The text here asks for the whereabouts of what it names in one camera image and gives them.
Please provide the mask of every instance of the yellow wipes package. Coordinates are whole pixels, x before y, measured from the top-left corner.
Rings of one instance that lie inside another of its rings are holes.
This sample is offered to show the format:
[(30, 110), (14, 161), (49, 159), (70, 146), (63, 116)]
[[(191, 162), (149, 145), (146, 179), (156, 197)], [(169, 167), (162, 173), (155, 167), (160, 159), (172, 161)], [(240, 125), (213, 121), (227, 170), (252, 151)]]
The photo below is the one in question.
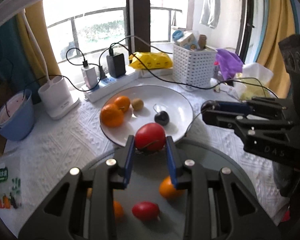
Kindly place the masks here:
[[(163, 52), (135, 52), (134, 55), (139, 58), (149, 69), (172, 67), (171, 58)], [(132, 60), (130, 66), (134, 69), (146, 69), (136, 57), (133, 55), (129, 56), (129, 60)]]

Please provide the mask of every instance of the purple cloth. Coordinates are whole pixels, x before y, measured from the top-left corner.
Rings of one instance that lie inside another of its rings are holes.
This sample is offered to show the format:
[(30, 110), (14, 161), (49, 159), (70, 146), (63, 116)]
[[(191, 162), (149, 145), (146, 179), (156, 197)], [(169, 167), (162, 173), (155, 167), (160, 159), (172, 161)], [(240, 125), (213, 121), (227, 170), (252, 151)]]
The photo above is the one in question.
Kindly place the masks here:
[(217, 52), (216, 61), (219, 62), (224, 80), (233, 78), (236, 73), (242, 72), (243, 62), (237, 54), (226, 49), (217, 49)]

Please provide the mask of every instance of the white lamp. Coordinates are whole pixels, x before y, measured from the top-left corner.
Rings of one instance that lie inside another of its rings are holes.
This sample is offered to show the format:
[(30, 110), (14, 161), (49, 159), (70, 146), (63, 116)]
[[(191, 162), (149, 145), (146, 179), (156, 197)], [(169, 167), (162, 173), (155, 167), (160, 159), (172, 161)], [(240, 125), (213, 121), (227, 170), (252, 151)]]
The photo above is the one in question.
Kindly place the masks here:
[(24, 8), (38, 1), (40, 0), (3, 0), (0, 3), (0, 26), (17, 13), (22, 12), (22, 18), (25, 22), (29, 37), (39, 52), (41, 62), (44, 65), (47, 76), (47, 83), (39, 88), (38, 94), (50, 117), (52, 119), (59, 119), (65, 116), (79, 103), (79, 96), (70, 93), (65, 78), (59, 76), (53, 78), (52, 80), (49, 78), (46, 61), (30, 28), (24, 10)]

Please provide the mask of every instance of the silver screw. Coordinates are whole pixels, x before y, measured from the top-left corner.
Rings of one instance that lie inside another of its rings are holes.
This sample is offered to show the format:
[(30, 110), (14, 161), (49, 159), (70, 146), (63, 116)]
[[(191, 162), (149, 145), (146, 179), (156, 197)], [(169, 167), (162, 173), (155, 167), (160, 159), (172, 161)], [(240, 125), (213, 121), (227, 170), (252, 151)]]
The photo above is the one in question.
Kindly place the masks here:
[(185, 160), (185, 165), (188, 167), (192, 167), (195, 164), (194, 160)]
[(221, 172), (222, 172), (223, 174), (228, 175), (228, 174), (231, 173), (231, 169), (228, 168), (228, 167), (223, 167), (223, 168), (221, 169)]
[(74, 168), (70, 169), (69, 172), (71, 175), (77, 175), (77, 174), (79, 174), (80, 170), (79, 170), (79, 168), (74, 167)]
[(254, 130), (249, 130), (249, 131), (248, 131), (248, 135), (253, 136), (253, 135), (255, 135), (255, 134), (256, 134), (256, 132), (255, 132)]
[(117, 163), (117, 161), (115, 160), (115, 159), (107, 159), (106, 160), (106, 164), (108, 165), (108, 166), (113, 166), (113, 165), (115, 165)]

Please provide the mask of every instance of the textured tablecloth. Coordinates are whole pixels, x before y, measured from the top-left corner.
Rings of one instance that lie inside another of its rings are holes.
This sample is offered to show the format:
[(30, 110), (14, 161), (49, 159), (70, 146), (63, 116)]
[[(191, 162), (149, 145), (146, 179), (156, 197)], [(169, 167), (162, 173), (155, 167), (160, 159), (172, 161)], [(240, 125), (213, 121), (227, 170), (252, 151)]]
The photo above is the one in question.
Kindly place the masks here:
[[(143, 84), (161, 85), (180, 92), (189, 100), (195, 115), (206, 100), (233, 101), (224, 92), (187, 92), (179, 85), (156, 78), (138, 79), (124, 88)], [(105, 152), (115, 148), (102, 133), (99, 124), (101, 107), (114, 94), (93, 104), (81, 98), (79, 106), (58, 121), (50, 119), (43, 105), (38, 104), (35, 106), (35, 126), (29, 136), (21, 142), (7, 142), (5, 151), (20, 156), (23, 207), (0, 209), (0, 217), (15, 235), (70, 168), (83, 168), (89, 161), (102, 158)], [(262, 207), (276, 224), (280, 222), (288, 199), (280, 196), (274, 184), (271, 161), (244, 152), (241, 140), (232, 130), (208, 126), (200, 117), (195, 120), (187, 138), (215, 147), (234, 159), (252, 181)]]

